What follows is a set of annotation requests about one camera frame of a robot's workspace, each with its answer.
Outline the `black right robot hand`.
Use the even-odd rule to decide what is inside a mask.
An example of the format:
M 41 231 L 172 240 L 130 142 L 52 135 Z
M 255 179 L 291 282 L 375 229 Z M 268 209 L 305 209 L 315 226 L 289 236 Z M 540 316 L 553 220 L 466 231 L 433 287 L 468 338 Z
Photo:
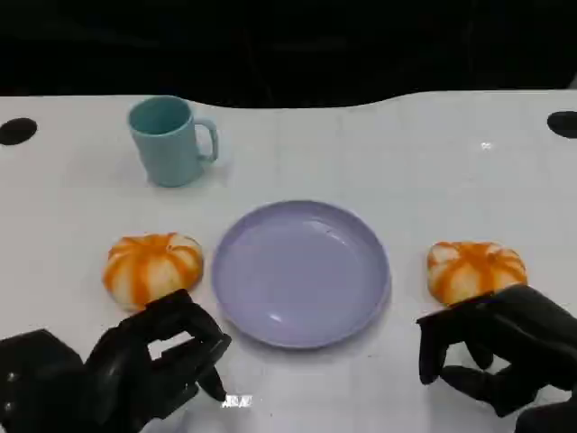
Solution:
M 443 379 L 505 417 L 553 386 L 576 390 L 576 318 L 523 284 L 417 320 L 418 374 Z

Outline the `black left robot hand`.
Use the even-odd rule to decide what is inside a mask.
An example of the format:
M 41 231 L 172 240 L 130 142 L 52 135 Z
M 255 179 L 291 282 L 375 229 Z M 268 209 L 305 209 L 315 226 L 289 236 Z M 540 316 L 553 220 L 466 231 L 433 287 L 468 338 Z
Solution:
M 232 342 L 186 290 L 108 329 L 85 363 L 82 410 L 95 432 L 139 432 L 199 391 L 223 402 L 215 365 Z

